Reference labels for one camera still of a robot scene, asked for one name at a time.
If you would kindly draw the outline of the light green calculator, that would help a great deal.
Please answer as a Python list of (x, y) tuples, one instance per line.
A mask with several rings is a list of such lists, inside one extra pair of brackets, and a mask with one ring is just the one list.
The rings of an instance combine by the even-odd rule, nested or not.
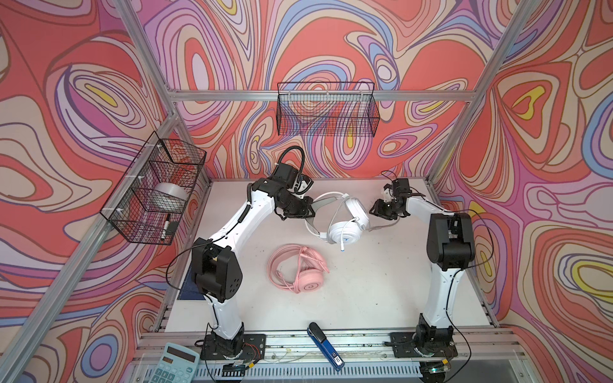
[(200, 354), (188, 347), (167, 343), (146, 382), (190, 383), (196, 376)]

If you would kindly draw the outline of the aluminium front rail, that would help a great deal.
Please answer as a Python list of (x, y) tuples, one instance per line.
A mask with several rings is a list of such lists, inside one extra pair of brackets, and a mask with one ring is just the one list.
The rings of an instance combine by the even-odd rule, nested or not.
[(409, 331), (247, 332), (235, 357), (211, 332), (154, 333), (126, 382), (537, 382), (510, 330), (464, 329), (450, 346), (418, 352)]

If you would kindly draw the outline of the white headphones with grey cable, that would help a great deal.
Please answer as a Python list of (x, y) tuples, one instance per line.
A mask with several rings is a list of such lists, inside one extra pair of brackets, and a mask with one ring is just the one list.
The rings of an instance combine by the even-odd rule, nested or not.
[(365, 232), (379, 231), (395, 226), (399, 219), (392, 223), (372, 226), (370, 218), (361, 201), (340, 191), (329, 191), (314, 199), (313, 211), (317, 213), (323, 207), (338, 202), (335, 213), (332, 215), (326, 231), (319, 231), (314, 222), (314, 217), (307, 218), (305, 228), (308, 232), (328, 244), (336, 244), (340, 251), (344, 252), (347, 245), (356, 244)]

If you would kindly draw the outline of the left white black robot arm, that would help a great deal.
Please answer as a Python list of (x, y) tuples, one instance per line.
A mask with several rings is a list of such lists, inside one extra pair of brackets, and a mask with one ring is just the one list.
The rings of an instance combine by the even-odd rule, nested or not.
[(269, 177), (247, 185), (245, 202), (219, 231), (194, 242), (189, 276), (212, 306), (210, 338), (218, 354), (236, 358), (245, 346), (244, 322), (233, 300), (243, 281), (238, 255), (269, 215), (281, 220), (314, 217), (313, 199), (304, 196), (312, 184), (303, 169), (279, 163)]

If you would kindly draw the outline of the pink headphones with cable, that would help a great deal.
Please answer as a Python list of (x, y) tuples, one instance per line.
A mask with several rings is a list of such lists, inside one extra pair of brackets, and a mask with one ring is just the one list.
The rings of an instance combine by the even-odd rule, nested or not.
[[(295, 258), (297, 268), (294, 280), (289, 282), (281, 271), (281, 264)], [(279, 290), (294, 294), (319, 290), (324, 284), (324, 274), (329, 274), (327, 261), (315, 249), (299, 244), (287, 244), (278, 248), (268, 259), (267, 275), (270, 283)]]

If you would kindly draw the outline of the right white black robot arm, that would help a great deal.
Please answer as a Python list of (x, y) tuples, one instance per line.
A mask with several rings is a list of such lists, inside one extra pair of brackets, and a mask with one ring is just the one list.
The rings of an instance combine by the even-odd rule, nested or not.
[(450, 350), (456, 327), (453, 308), (459, 282), (476, 256), (473, 224), (469, 214), (451, 212), (413, 190), (407, 178), (391, 180), (370, 214), (384, 220), (417, 217), (428, 226), (426, 255), (431, 280), (426, 308), (410, 341), (424, 357)]

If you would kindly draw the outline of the white tape roll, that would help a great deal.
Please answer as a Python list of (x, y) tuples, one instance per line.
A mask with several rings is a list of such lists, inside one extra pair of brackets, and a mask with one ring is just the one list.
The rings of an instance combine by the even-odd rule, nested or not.
[(177, 184), (159, 183), (152, 191), (150, 202), (157, 212), (182, 213), (188, 201), (187, 191)]

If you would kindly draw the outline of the blue black stapler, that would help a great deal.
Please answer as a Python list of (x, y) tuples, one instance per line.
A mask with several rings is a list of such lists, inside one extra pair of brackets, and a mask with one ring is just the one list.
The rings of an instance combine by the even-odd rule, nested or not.
[(328, 360), (335, 371), (341, 371), (345, 365), (338, 351), (332, 346), (327, 336), (316, 322), (311, 322), (307, 327), (307, 334), (317, 346), (322, 355)]

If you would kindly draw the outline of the dark blue notebook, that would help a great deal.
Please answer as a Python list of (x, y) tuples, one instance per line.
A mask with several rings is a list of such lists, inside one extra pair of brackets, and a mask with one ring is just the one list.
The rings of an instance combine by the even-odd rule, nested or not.
[(178, 293), (178, 300), (180, 301), (203, 301), (204, 296), (201, 295), (197, 289), (196, 284), (193, 281), (192, 268), (188, 268), (184, 280), (181, 284), (180, 291)]

